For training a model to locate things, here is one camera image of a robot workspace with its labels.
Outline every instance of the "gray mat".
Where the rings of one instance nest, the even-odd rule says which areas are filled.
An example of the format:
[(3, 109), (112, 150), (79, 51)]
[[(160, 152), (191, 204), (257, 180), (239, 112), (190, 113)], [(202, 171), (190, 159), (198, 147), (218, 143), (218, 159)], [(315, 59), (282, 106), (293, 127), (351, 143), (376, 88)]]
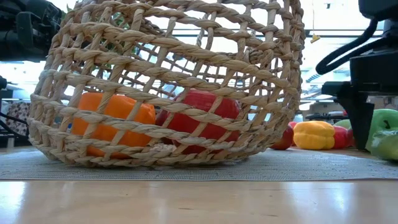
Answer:
[(2, 180), (348, 180), (398, 179), (388, 162), (314, 151), (268, 150), (241, 162), (206, 167), (89, 169), (48, 160), (41, 152), (0, 156)]

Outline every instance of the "table surface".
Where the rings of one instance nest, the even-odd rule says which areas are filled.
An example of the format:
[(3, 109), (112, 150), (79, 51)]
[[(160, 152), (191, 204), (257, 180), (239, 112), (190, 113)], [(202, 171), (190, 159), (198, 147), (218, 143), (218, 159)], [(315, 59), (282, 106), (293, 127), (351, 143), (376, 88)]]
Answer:
[(397, 223), (397, 189), (394, 180), (4, 181), (0, 223)]

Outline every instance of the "red apple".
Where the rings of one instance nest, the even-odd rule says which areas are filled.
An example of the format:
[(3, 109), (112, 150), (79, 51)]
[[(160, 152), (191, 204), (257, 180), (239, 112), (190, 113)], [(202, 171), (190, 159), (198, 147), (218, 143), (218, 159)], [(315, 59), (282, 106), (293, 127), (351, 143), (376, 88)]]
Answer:
[(275, 150), (286, 150), (290, 146), (292, 146), (293, 143), (293, 128), (289, 124), (287, 126), (287, 129), (284, 131), (284, 134), (282, 136), (282, 139), (279, 140), (279, 142), (275, 143), (273, 146), (271, 146), (271, 149)]
[(295, 121), (291, 121), (291, 122), (289, 122), (289, 124), (291, 125), (291, 127), (294, 129), (294, 126), (296, 126), (296, 124), (297, 124), (297, 122), (295, 122)]

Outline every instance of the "bell pepper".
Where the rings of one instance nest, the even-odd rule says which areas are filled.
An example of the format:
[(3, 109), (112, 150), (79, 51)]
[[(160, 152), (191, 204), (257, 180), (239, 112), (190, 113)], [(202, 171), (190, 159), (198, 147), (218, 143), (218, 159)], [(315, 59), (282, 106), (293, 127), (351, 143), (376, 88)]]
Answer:
[[(182, 103), (186, 105), (190, 105), (196, 109), (209, 111), (214, 101), (216, 100), (216, 95), (206, 92), (200, 91), (196, 89), (191, 89), (187, 93), (186, 97), (182, 100)], [(221, 116), (222, 118), (231, 118), (236, 119), (239, 114), (239, 103), (236, 100), (232, 100), (229, 98), (223, 98), (221, 104), (215, 110), (214, 114)], [(156, 125), (163, 125), (164, 121), (170, 116), (168, 111), (162, 110), (157, 117)], [(192, 133), (197, 126), (200, 124), (199, 121), (194, 120), (193, 118), (185, 115), (176, 113), (173, 117), (173, 120), (167, 126), (169, 129), (173, 129), (175, 131)], [(201, 132), (199, 137), (203, 137), (206, 139), (219, 139), (221, 138), (227, 130), (220, 126), (214, 124), (207, 124), (204, 130)], [(239, 131), (233, 131), (227, 139), (226, 142), (236, 141), (239, 138)], [(180, 143), (173, 140), (172, 141), (175, 146), (179, 146)], [(206, 148), (201, 146), (188, 146), (182, 154), (199, 154), (203, 152)], [(211, 154), (217, 154), (222, 150), (214, 150), (211, 151)]]
[(349, 146), (355, 147), (354, 132), (351, 127), (351, 122), (349, 121), (349, 119), (344, 119), (339, 122), (336, 122), (333, 126), (347, 129), (347, 141), (349, 142), (347, 147)]
[[(96, 111), (98, 105), (100, 105), (102, 93), (85, 93), (81, 96), (81, 100), (78, 105), (79, 110), (87, 110), (87, 111)], [(122, 118), (126, 119), (129, 115), (130, 111), (134, 107), (136, 100), (132, 98), (121, 96), (121, 95), (113, 95), (105, 108), (104, 114), (110, 115), (114, 118)], [(134, 121), (140, 122), (142, 124), (155, 124), (155, 108), (153, 105), (142, 104), (139, 108), (139, 112), (134, 118)], [(72, 134), (76, 135), (84, 135), (86, 128), (88, 127), (88, 123), (80, 118), (75, 118), (72, 124)], [(104, 140), (104, 141), (112, 141), (113, 137), (117, 133), (117, 129), (106, 126), (103, 124), (99, 124), (91, 135), (90, 138)], [(126, 131), (124, 136), (118, 142), (118, 144), (126, 145), (126, 146), (146, 146), (146, 144), (151, 140), (151, 137), (145, 134), (138, 134), (132, 131)], [(100, 149), (88, 146), (87, 147), (87, 155), (88, 156), (96, 156), (103, 157), (105, 152)], [(111, 154), (112, 159), (131, 159), (128, 155), (125, 155), (120, 152), (114, 152)]]
[(373, 135), (369, 150), (372, 155), (387, 161), (398, 162), (398, 131), (379, 131)]
[(335, 145), (335, 129), (324, 121), (306, 121), (294, 127), (294, 143), (301, 149), (331, 149)]
[[(296, 126), (296, 124), (297, 124), (297, 122), (295, 122), (295, 121), (291, 121), (291, 122), (289, 122), (289, 125), (292, 127), (292, 129), (294, 129), (294, 127)], [(294, 133), (293, 133), (293, 136), (292, 136), (292, 146), (296, 146), (296, 143), (294, 143), (294, 139), (293, 139), (293, 137), (294, 137)]]
[(372, 149), (374, 135), (382, 131), (398, 130), (398, 111), (391, 109), (378, 109), (373, 111), (371, 128), (369, 130), (366, 149)]
[(347, 129), (340, 126), (334, 126), (334, 129), (335, 135), (333, 137), (335, 138), (335, 145), (333, 146), (333, 149), (347, 148), (351, 143)]

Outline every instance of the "wicker basket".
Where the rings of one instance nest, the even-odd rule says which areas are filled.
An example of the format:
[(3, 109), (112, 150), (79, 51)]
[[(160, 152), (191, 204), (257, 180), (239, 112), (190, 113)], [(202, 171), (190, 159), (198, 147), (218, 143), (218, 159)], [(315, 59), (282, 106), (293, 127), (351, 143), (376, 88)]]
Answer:
[[(240, 14), (230, 8), (236, 6), (246, 10)], [(266, 25), (255, 22), (251, 17), (253, 10), (267, 13), (259, 21)], [(202, 13), (203, 17), (190, 17), (189, 12)], [(299, 105), (305, 38), (302, 16), (299, 0), (285, 0), (282, 4), (276, 0), (77, 3), (52, 39), (46, 66), (31, 95), (30, 141), (48, 158), (86, 166), (216, 164), (265, 151), (281, 138)], [(167, 18), (167, 30), (153, 25), (149, 17)], [(220, 17), (239, 24), (240, 30), (221, 27), (217, 23)], [(275, 17), (283, 21), (283, 30), (274, 25)], [(173, 35), (178, 23), (200, 29), (196, 45), (185, 44)], [(235, 41), (238, 51), (211, 51), (215, 37)], [(148, 57), (140, 56), (145, 52)], [(188, 63), (181, 65), (185, 60), (194, 69), (188, 68)], [(165, 85), (174, 89), (182, 87), (181, 99), (175, 101), (173, 91), (165, 91)], [(75, 87), (72, 96), (65, 94), (68, 86)], [(191, 88), (216, 95), (209, 111), (182, 103), (184, 94)], [(84, 92), (103, 93), (96, 111), (78, 109)], [(104, 113), (113, 95), (136, 100), (135, 109), (126, 119)], [(236, 119), (214, 113), (223, 98), (239, 102)], [(169, 111), (171, 117), (174, 113), (189, 115), (201, 125), (193, 133), (183, 133), (167, 128), (171, 119), (162, 126), (136, 122), (134, 118), (141, 103)], [(58, 126), (54, 126), (55, 117), (62, 120)], [(81, 136), (68, 131), (76, 118), (89, 123)], [(198, 137), (208, 123), (225, 128), (226, 134), (221, 139)], [(112, 141), (91, 138), (99, 124), (118, 130)], [(119, 144), (126, 131), (152, 139), (144, 147)], [(239, 131), (239, 139), (226, 142), (233, 131)], [(173, 139), (180, 145), (164, 144), (162, 138)], [(206, 150), (182, 153), (192, 145)], [(88, 146), (101, 149), (104, 156), (88, 155)], [(111, 157), (113, 152), (131, 158), (115, 159)]]

